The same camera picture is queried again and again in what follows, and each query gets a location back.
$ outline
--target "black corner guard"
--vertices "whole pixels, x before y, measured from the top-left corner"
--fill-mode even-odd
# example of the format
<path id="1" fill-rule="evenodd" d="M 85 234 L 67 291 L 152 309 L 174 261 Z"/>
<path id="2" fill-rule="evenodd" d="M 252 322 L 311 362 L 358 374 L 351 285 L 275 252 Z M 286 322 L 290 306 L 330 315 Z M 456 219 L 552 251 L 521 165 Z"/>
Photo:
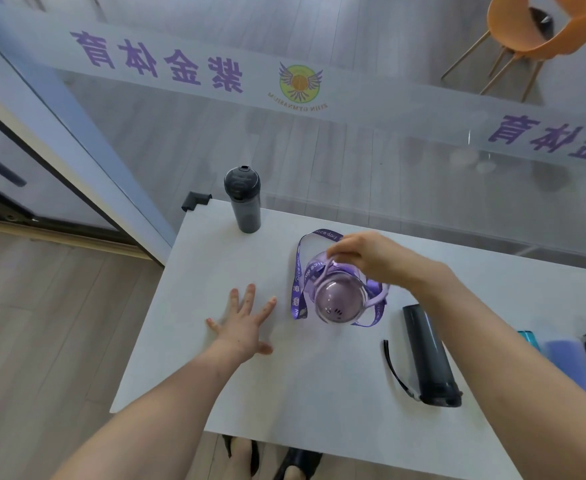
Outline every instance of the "black corner guard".
<path id="1" fill-rule="evenodd" d="M 209 203 L 209 200 L 211 200 L 212 197 L 213 195 L 211 194 L 199 194 L 196 192 L 189 192 L 189 194 L 186 195 L 184 203 L 182 204 L 182 210 L 185 212 L 187 210 L 193 211 L 197 204 L 201 203 L 202 205 L 206 205 Z"/>

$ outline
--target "forearm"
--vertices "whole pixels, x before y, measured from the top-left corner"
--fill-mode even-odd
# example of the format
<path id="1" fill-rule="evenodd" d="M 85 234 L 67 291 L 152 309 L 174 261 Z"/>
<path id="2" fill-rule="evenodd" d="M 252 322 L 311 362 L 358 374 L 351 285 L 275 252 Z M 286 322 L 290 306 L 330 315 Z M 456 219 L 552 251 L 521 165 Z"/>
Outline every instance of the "forearm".
<path id="1" fill-rule="evenodd" d="M 184 480 L 209 412 L 240 363 L 209 347 L 115 415 L 54 480 Z"/>
<path id="2" fill-rule="evenodd" d="M 586 393 L 454 276 L 411 290 L 526 478 L 586 478 Z"/>

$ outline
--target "wooden threshold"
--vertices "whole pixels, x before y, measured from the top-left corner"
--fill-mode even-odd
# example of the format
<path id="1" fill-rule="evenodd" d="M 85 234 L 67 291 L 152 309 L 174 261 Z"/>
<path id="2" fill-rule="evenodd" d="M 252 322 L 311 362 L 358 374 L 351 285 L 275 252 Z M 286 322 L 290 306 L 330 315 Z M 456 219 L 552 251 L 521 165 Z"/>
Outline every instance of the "wooden threshold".
<path id="1" fill-rule="evenodd" d="M 53 230 L 38 229 L 35 227 L 22 226 L 0 222 L 0 232 L 28 237 L 29 239 L 40 239 L 42 241 L 58 242 L 67 246 L 76 246 L 78 248 L 88 248 L 106 253 L 122 254 L 140 259 L 151 259 L 144 251 L 137 246 L 130 244 L 121 244 L 119 242 L 103 241 L 92 237 L 83 237 L 65 232 Z"/>

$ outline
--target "purple strap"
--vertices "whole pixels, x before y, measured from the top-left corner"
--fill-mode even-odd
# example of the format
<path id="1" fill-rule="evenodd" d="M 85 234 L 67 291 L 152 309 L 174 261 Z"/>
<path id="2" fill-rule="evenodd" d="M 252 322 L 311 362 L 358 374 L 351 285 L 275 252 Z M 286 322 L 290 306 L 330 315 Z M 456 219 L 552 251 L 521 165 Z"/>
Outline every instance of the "purple strap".
<path id="1" fill-rule="evenodd" d="M 302 280 L 302 263 L 299 261 L 299 250 L 302 246 L 302 240 L 304 240 L 307 235 L 311 234 L 321 235 L 322 237 L 330 239 L 333 242 L 339 242 L 339 240 L 344 237 L 342 234 L 329 229 L 318 229 L 309 234 L 303 235 L 302 239 L 300 239 L 297 243 L 297 253 L 295 256 L 295 279 L 293 279 L 293 290 L 291 291 L 291 315 L 293 315 L 295 320 L 306 318 L 308 316 L 308 308 L 306 306 L 306 300 L 303 293 L 304 285 L 307 281 L 309 281 L 309 279 L 318 278 L 324 269 L 324 263 L 315 262 L 309 266 L 309 269 L 305 273 L 304 280 Z M 366 289 L 369 298 L 374 298 L 382 291 L 382 284 L 373 280 L 368 280 L 364 288 Z M 357 322 L 352 323 L 352 325 L 365 328 L 375 325 L 382 318 L 385 304 L 386 300 L 382 300 L 380 303 L 374 306 L 375 319 L 370 325 L 362 325 Z"/>

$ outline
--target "hand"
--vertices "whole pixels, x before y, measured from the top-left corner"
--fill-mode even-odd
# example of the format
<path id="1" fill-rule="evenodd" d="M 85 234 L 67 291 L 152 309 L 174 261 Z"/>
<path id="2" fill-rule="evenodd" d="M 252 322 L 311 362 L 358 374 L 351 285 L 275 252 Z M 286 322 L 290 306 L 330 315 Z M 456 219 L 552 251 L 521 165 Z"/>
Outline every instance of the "hand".
<path id="1" fill-rule="evenodd" d="M 239 293 L 236 288 L 229 294 L 230 311 L 223 324 L 213 318 L 207 318 L 207 325 L 217 334 L 216 343 L 239 356 L 241 362 L 246 362 L 256 353 L 270 355 L 273 347 L 258 340 L 258 329 L 275 308 L 277 298 L 274 296 L 255 315 L 251 315 L 253 300 L 255 299 L 255 285 L 246 287 L 242 305 L 239 304 Z"/>
<path id="2" fill-rule="evenodd" d="M 412 291 L 421 283 L 453 276 L 445 264 L 407 249 L 375 231 L 345 235 L 326 250 L 329 258 L 357 266 L 367 278 Z"/>

